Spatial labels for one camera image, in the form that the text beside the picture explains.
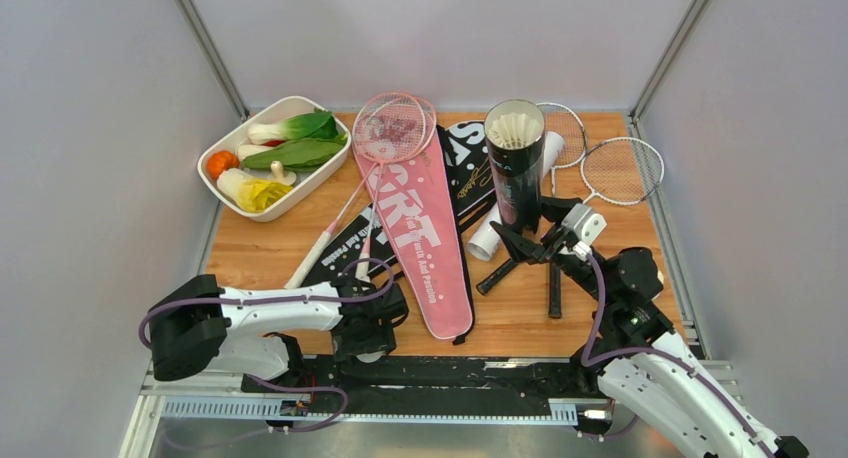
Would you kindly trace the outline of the white shuttlecock tube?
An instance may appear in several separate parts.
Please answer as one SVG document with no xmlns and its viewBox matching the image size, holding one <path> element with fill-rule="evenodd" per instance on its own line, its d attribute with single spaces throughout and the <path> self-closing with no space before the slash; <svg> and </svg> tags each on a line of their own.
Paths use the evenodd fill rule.
<svg viewBox="0 0 848 458">
<path fill-rule="evenodd" d="M 552 168 L 555 160 L 565 145 L 563 137 L 554 131 L 547 131 L 544 140 L 543 161 L 541 177 L 544 177 Z M 491 223 L 500 223 L 500 212 L 497 204 L 494 204 L 487 215 L 483 218 L 480 226 L 467 243 L 469 253 L 482 261 L 489 262 L 493 259 L 500 243 L 500 235 L 494 230 Z"/>
</svg>

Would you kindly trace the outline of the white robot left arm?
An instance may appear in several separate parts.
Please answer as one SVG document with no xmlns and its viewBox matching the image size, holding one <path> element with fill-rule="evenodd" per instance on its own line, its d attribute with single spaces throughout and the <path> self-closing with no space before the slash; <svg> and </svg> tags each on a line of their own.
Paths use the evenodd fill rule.
<svg viewBox="0 0 848 458">
<path fill-rule="evenodd" d="M 221 287 L 212 274 L 191 278 L 154 305 L 140 334 L 160 382 L 221 371 L 270 381 L 282 392 L 306 377 L 292 331 L 330 336 L 335 362 L 373 362 L 396 349 L 394 328 L 409 313 L 400 287 L 339 277 L 297 289 Z"/>
</svg>

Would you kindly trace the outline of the white shuttlecock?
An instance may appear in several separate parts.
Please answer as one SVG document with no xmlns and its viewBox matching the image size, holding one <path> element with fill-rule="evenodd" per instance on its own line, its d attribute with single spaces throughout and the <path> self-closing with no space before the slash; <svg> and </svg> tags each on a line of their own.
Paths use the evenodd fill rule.
<svg viewBox="0 0 848 458">
<path fill-rule="evenodd" d="M 490 126 L 487 136 L 494 146 L 519 150 L 531 146 L 543 133 L 543 122 L 525 113 L 501 115 Z"/>
</svg>

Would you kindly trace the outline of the clear round tube lid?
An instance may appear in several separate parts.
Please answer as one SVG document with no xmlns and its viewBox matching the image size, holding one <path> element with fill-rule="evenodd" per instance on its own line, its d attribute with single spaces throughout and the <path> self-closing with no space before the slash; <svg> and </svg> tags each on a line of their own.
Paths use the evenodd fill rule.
<svg viewBox="0 0 848 458">
<path fill-rule="evenodd" d="M 356 358 L 362 363 L 374 363 L 385 355 L 383 351 L 358 354 Z"/>
</svg>

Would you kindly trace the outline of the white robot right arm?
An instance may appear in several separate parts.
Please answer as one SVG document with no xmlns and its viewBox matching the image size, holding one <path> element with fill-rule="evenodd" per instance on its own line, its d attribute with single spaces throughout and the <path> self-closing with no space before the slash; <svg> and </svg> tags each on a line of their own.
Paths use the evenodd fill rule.
<svg viewBox="0 0 848 458">
<path fill-rule="evenodd" d="M 584 208 L 577 199 L 544 198 L 553 225 L 540 241 L 493 226 L 513 261 L 549 263 L 597 302 L 588 339 L 573 356 L 573 388 L 624 405 L 686 457 L 809 456 L 799 438 L 748 412 L 655 305 L 664 280 L 650 249 L 605 257 L 579 240 L 567 216 Z"/>
</svg>

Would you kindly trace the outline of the black shuttlecock tube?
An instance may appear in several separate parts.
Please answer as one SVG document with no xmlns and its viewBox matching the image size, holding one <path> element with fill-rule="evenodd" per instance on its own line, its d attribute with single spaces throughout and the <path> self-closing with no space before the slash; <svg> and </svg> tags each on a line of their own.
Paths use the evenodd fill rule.
<svg viewBox="0 0 848 458">
<path fill-rule="evenodd" d="M 504 150 L 494 146 L 487 132 L 497 118 L 508 113 L 525 113 L 542 121 L 542 135 L 524 149 Z M 502 101 L 488 112 L 484 120 L 484 134 L 501 223 L 521 235 L 536 233 L 541 217 L 540 181 L 545 134 L 542 111 L 528 100 Z"/>
</svg>

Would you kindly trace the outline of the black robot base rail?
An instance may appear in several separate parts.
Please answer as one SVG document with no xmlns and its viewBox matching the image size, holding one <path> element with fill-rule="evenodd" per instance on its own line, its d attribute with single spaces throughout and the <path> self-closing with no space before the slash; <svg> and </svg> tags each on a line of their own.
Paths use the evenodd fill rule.
<svg viewBox="0 0 848 458">
<path fill-rule="evenodd" d="M 586 371 L 569 359 L 383 356 L 373 363 L 331 355 L 300 356 L 289 371 L 246 393 L 275 386 L 307 391 L 309 410 L 409 418 L 542 418 L 572 405 L 579 419 L 608 421 L 615 410 Z"/>
</svg>

